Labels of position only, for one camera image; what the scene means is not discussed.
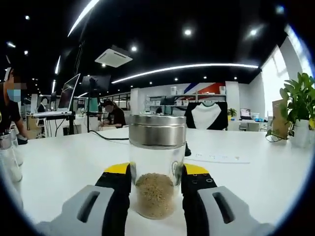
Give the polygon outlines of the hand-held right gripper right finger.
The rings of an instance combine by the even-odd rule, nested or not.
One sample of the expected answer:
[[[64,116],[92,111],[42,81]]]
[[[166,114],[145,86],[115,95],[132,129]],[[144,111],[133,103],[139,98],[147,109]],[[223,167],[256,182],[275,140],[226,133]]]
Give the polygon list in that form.
[[[203,167],[184,164],[183,210],[189,236],[270,236],[274,226],[259,223],[249,206]]]

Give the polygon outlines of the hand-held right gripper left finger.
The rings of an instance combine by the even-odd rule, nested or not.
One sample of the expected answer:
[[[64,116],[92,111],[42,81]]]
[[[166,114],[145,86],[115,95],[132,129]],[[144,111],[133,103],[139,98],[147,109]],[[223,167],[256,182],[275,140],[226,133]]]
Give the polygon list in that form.
[[[110,166],[96,184],[65,201],[61,213],[38,223],[36,230],[41,236],[123,236],[130,192],[130,164]]]

